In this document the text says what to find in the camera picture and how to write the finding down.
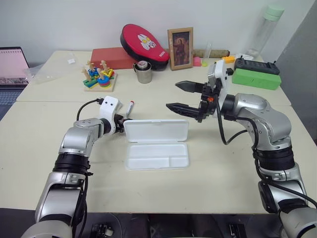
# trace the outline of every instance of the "colorful wooden pegs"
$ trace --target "colorful wooden pegs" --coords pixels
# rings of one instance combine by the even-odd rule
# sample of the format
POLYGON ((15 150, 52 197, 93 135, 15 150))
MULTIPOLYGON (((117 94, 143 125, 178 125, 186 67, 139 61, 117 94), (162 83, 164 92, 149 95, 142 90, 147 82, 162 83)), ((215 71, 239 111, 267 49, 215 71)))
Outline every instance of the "colorful wooden pegs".
POLYGON ((83 81, 84 85, 88 88, 95 86, 97 83, 101 87, 109 87, 111 85, 111 79, 114 79, 114 70, 108 68, 104 60, 101 61, 103 70, 100 68, 94 67, 94 64, 90 61, 87 61, 88 70, 83 68, 82 73, 85 75, 86 80, 83 81))

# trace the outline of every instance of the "picture frame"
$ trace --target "picture frame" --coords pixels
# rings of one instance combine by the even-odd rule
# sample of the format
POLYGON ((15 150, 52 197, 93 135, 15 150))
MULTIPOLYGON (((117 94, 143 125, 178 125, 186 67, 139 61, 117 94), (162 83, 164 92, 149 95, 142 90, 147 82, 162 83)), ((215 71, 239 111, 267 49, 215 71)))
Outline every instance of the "picture frame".
POLYGON ((167 30, 171 70, 193 67, 193 32, 193 27, 167 30))

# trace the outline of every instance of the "green block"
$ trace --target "green block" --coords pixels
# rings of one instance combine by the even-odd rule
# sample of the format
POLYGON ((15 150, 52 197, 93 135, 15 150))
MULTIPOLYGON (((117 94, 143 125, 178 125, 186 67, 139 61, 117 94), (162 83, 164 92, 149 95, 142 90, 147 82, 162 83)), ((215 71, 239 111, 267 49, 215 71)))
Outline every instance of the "green block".
POLYGON ((84 80, 83 83, 86 87, 91 88, 92 86, 94 86, 97 83, 97 79, 94 78, 91 81, 84 80))
POLYGON ((237 68, 232 75, 232 82, 251 87, 275 90, 282 81, 280 76, 275 74, 237 68))

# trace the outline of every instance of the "wooden stick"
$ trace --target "wooden stick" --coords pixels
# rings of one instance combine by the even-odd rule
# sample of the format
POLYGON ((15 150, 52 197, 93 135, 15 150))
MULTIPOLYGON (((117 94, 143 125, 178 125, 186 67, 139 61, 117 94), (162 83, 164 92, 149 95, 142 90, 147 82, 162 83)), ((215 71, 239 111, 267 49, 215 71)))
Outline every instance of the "wooden stick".
POLYGON ((101 61, 100 65, 102 65, 104 67, 104 71, 106 73, 109 73, 109 68, 108 68, 108 66, 107 66, 107 64, 106 64, 106 62, 104 60, 101 61))
POLYGON ((91 81, 91 77, 88 74, 87 70, 83 67, 82 69, 82 73, 84 73, 84 75, 86 76, 86 79, 90 82, 91 81))
POLYGON ((101 69, 97 68, 97 72, 98 72, 100 78, 101 78, 102 80, 104 80, 104 79, 105 79, 105 76, 104 76, 103 73, 101 72, 101 69))
MULTIPOLYGON (((200 58, 204 57, 205 50, 193 50, 194 57, 198 56, 200 58)), ((211 50, 209 58, 222 58, 230 55, 230 51, 228 50, 211 50)))
POLYGON ((95 69, 94 69, 94 63, 91 63, 89 60, 87 61, 87 65, 89 66, 89 69, 91 70, 91 71, 95 71, 95 69))

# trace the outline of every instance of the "stainless steel mug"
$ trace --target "stainless steel mug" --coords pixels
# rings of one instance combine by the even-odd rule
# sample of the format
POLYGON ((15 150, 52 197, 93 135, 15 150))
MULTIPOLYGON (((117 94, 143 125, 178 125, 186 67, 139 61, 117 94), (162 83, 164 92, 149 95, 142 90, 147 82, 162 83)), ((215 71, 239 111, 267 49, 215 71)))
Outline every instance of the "stainless steel mug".
POLYGON ((140 83, 149 83, 152 80, 152 65, 147 61, 139 61, 133 64, 133 69, 137 74, 140 83))

